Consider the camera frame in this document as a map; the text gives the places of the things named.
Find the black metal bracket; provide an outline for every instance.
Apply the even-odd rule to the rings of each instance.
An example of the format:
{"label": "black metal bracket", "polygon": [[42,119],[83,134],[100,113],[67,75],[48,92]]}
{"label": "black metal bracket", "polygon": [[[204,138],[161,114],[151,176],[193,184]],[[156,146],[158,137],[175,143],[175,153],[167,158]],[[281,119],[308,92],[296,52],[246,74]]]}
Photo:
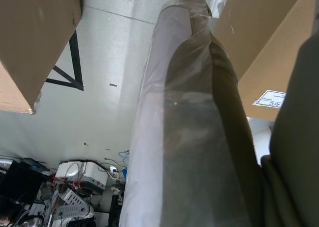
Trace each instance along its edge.
{"label": "black metal bracket", "polygon": [[54,66],[53,70],[56,71],[61,76],[63,76],[69,82],[54,80],[51,78],[47,78],[46,82],[61,85],[61,86],[73,87],[73,88],[76,88],[76,89],[83,91],[84,86],[83,86],[83,80],[82,80],[79,45],[78,45],[78,38],[76,35],[76,30],[74,31],[73,35],[71,36],[71,38],[69,40],[69,44],[70,44],[72,65],[73,65],[73,71],[74,71],[75,78],[73,78],[70,75],[68,75],[67,73],[65,73],[59,67]]}

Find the cardboard box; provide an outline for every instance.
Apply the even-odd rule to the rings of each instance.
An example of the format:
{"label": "cardboard box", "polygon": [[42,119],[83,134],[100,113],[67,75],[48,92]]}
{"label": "cardboard box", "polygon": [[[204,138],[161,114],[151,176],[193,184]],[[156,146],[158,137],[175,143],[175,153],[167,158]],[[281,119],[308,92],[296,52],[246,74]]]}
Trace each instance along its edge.
{"label": "cardboard box", "polygon": [[227,1],[215,36],[234,65],[248,117],[276,119],[298,50],[312,33],[315,3],[316,0]]}
{"label": "cardboard box", "polygon": [[33,105],[80,18],[80,0],[0,0],[0,110]]}

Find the wire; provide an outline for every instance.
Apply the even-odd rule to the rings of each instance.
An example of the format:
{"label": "wire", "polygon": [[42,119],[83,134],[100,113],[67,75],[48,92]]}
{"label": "wire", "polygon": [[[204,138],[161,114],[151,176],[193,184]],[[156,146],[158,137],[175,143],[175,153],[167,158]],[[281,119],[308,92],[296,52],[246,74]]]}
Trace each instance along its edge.
{"label": "wire", "polygon": [[[20,216],[20,218],[14,223],[14,225],[13,225],[12,227],[17,226],[18,223],[19,223],[19,221],[20,221],[24,216],[26,216],[28,213],[30,213],[30,212],[31,212],[31,210],[25,211],[25,212]],[[45,219],[44,214],[43,214],[41,211],[37,211],[37,212],[38,212],[38,214],[40,214],[40,215],[43,217],[43,223],[42,223],[42,224],[44,224],[44,219]]]}
{"label": "wire", "polygon": [[63,221],[62,221],[62,215],[60,215],[60,217],[61,217],[61,224],[60,224],[60,227],[62,227],[62,223],[63,223]]}
{"label": "wire", "polygon": [[112,180],[118,180],[119,179],[119,177],[120,177],[120,175],[119,175],[119,173],[117,173],[117,172],[114,172],[114,174],[117,174],[117,177],[113,177],[111,174],[110,174],[110,172],[108,171],[108,170],[106,170],[106,172],[108,173],[108,175],[109,175],[109,177],[112,179]]}
{"label": "wire", "polygon": [[98,167],[98,170],[101,171],[101,172],[106,172],[106,169],[102,169],[100,166]]}
{"label": "wire", "polygon": [[81,175],[81,178],[80,178],[80,179],[82,179],[82,177],[84,176],[84,174],[85,174],[85,172],[86,172],[86,167],[87,167],[87,165],[88,165],[88,163],[87,163],[87,162],[84,162],[84,164],[85,164],[85,168],[84,168],[84,171],[83,171],[83,173],[82,173],[82,175]]}
{"label": "wire", "polygon": [[53,208],[53,205],[54,205],[53,200],[54,200],[58,195],[59,195],[59,191],[56,191],[56,193],[53,194],[53,196],[52,196],[52,198],[51,198],[51,201],[50,201],[50,203],[49,203],[49,211],[48,211],[49,215],[51,215],[52,208]]}
{"label": "wire", "polygon": [[77,181],[78,181],[78,189],[82,189],[81,186],[80,186],[80,171],[82,170],[82,168],[80,168],[80,166],[79,166],[78,163],[76,163],[76,162],[72,163],[72,164],[69,166],[69,168],[67,169],[67,171],[66,171],[64,177],[66,178],[66,175],[68,174],[68,171],[71,169],[71,167],[72,167],[73,165],[77,165],[77,167],[78,167],[78,180],[77,180]]}
{"label": "wire", "polygon": [[128,162],[130,160],[130,152],[129,151],[120,151],[118,155],[122,158],[122,163]]}
{"label": "wire", "polygon": [[113,161],[113,162],[116,163],[118,166],[122,166],[122,167],[126,168],[126,166],[120,165],[120,164],[117,163],[115,160],[108,159],[108,158],[104,158],[104,160]]}
{"label": "wire", "polygon": [[[101,167],[98,167],[98,170],[100,171],[100,172],[108,172],[108,170],[105,170],[105,169],[101,169]],[[123,173],[122,171],[113,171],[114,173]]]}

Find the plastic wrap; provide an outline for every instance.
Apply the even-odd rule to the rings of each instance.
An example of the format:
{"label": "plastic wrap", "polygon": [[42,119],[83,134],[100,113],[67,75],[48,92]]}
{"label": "plastic wrap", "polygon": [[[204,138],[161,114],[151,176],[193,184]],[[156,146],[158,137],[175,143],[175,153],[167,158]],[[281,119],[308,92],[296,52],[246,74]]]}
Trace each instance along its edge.
{"label": "plastic wrap", "polygon": [[249,226],[212,95],[212,67],[220,61],[212,53],[226,55],[212,45],[210,18],[204,0],[173,0],[159,15],[136,114],[121,227]]}
{"label": "plastic wrap", "polygon": [[210,8],[214,18],[219,18],[223,12],[227,0],[211,0]]}

